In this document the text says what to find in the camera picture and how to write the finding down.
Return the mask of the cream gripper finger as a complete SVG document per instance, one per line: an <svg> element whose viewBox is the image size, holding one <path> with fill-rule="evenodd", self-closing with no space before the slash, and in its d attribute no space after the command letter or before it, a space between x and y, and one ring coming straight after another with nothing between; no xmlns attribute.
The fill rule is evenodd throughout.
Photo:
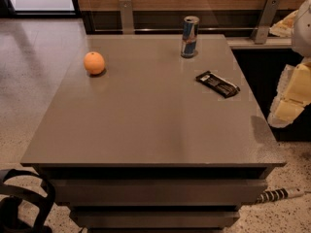
<svg viewBox="0 0 311 233"><path fill-rule="evenodd" d="M277 23L274 23L270 27L269 33L278 37L290 37L292 35L296 14L297 11L293 11Z"/></svg>
<svg viewBox="0 0 311 233"><path fill-rule="evenodd" d="M272 127L284 128L311 104L311 63L286 65L276 91L267 121Z"/></svg>

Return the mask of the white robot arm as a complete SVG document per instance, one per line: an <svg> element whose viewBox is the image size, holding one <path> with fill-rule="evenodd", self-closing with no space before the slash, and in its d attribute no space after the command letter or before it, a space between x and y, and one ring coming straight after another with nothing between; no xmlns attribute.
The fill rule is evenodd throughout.
<svg viewBox="0 0 311 233"><path fill-rule="evenodd" d="M269 32L290 37L292 50L303 57L296 66L285 66L270 106L268 124L284 128L311 104L311 0L305 0L298 10L275 23Z"/></svg>

